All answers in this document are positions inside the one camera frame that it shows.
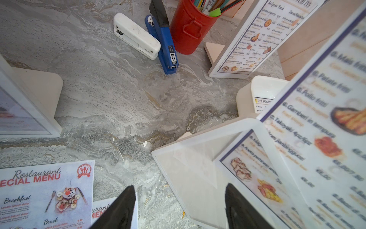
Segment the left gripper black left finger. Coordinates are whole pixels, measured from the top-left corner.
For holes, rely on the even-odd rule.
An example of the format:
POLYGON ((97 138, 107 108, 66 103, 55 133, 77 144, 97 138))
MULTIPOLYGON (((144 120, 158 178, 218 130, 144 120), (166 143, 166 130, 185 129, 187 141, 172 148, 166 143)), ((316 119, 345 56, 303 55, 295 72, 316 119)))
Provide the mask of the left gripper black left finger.
POLYGON ((133 185, 128 186, 90 229, 130 229, 136 202, 133 185))

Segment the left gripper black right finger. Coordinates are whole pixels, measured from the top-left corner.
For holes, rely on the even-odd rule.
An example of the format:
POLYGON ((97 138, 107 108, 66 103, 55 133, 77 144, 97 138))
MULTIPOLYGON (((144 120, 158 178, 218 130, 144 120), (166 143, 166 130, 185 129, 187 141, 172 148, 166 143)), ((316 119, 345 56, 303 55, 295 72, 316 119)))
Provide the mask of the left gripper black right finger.
POLYGON ((273 229, 231 183, 226 186, 225 203, 229 229, 273 229))

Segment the red special menu sheet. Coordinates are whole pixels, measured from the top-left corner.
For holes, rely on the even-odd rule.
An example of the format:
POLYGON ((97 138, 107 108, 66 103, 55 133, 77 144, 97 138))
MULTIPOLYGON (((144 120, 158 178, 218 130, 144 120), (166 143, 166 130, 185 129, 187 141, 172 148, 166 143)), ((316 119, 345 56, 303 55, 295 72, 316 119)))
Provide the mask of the red special menu sheet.
MULTIPOLYGON (((135 204, 134 204, 134 210, 132 215, 132 224, 131 229, 138 229, 138 193, 135 192, 135 204)), ((92 217, 91 217, 91 223, 94 224, 97 219, 113 204, 113 202, 117 199, 117 197, 114 198, 108 198, 103 199, 99 201, 95 201, 92 204, 92 217)))
POLYGON ((94 160, 1 169, 2 229, 88 229, 94 160))

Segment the white menu holder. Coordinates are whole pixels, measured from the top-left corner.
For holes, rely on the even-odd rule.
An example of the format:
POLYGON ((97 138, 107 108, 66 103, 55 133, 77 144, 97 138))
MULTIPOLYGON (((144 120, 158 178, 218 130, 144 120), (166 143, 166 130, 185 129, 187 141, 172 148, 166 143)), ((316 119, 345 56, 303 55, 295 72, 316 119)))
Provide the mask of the white menu holder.
POLYGON ((1 138, 59 137, 54 116, 62 88, 58 74, 11 67, 2 57, 1 138))
POLYGON ((208 74, 246 79, 322 5, 323 1, 254 1, 208 74))
POLYGON ((315 229, 300 187, 265 125, 236 118, 184 135, 152 152, 188 218, 227 229, 225 191, 231 183, 273 229, 315 229))

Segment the white menu holder front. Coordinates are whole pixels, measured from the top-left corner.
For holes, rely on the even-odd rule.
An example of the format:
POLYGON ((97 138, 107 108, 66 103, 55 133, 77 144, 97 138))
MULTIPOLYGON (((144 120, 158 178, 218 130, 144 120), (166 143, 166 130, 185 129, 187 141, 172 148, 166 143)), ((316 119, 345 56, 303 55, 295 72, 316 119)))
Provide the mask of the white menu holder front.
POLYGON ((322 5, 323 1, 254 1, 208 74, 246 79, 322 5))

